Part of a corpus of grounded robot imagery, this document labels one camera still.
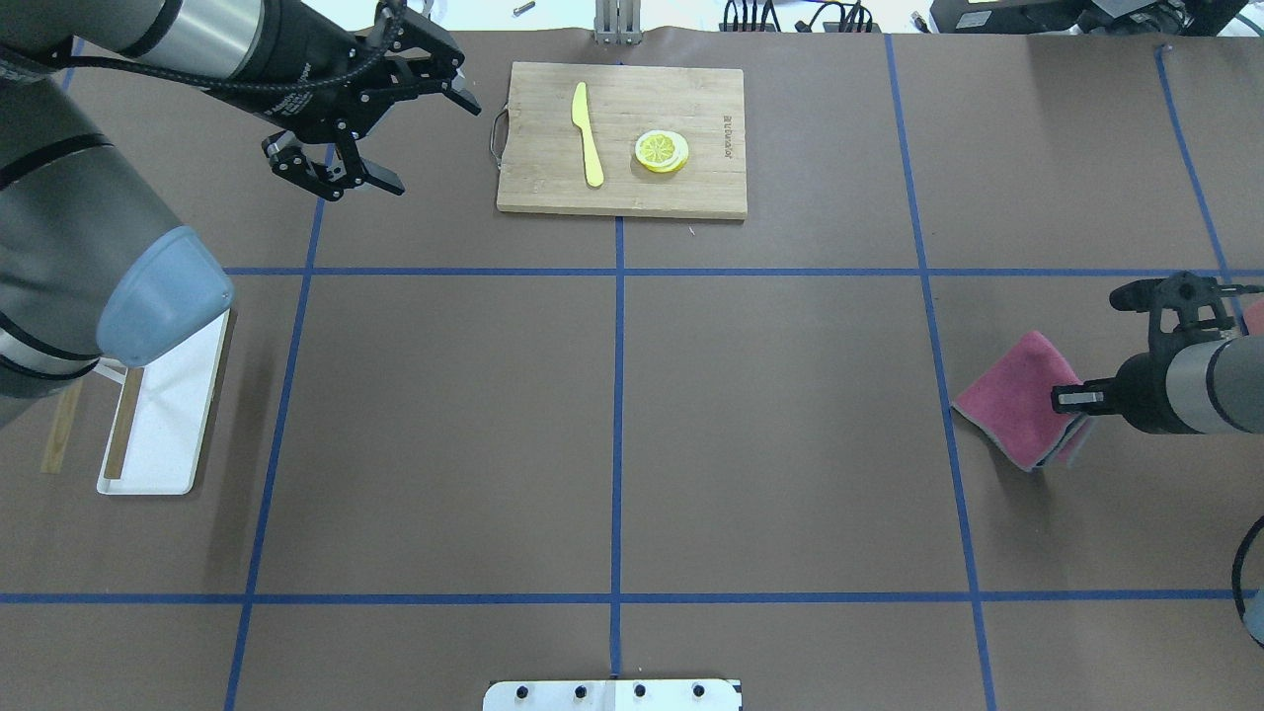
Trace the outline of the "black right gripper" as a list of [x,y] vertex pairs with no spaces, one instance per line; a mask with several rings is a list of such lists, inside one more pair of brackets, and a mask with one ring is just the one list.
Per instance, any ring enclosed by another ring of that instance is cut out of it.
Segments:
[[1130,356],[1112,380],[1092,380],[1050,388],[1050,405],[1060,415],[1121,416],[1138,431],[1173,434],[1165,409],[1165,390],[1155,385],[1154,359],[1146,353]]

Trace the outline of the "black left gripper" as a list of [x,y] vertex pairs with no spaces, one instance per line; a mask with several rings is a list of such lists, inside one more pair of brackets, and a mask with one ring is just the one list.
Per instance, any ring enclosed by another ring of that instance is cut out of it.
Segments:
[[259,15],[259,81],[283,94],[259,99],[259,116],[281,132],[263,140],[273,175],[317,199],[380,189],[401,197],[396,172],[359,154],[356,145],[327,164],[306,144],[356,140],[394,104],[439,95],[470,116],[483,113],[463,73],[465,52],[423,14],[375,14],[367,35],[345,32],[320,14]]

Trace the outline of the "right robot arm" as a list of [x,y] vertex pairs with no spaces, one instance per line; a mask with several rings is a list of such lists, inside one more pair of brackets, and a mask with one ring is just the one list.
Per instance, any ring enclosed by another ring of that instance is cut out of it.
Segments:
[[1133,356],[1109,378],[1057,385],[1058,414],[1121,416],[1146,434],[1260,434],[1261,337]]

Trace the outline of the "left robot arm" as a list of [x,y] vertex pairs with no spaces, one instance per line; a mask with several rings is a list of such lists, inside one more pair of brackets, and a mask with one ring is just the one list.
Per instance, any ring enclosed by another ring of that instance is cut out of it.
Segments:
[[356,144],[394,104],[440,94],[478,116],[464,51],[404,1],[365,35],[302,1],[3,4],[1,400],[13,423],[99,361],[145,367],[226,312],[198,234],[59,86],[101,68],[195,87],[276,127],[273,175],[336,201],[403,194]]

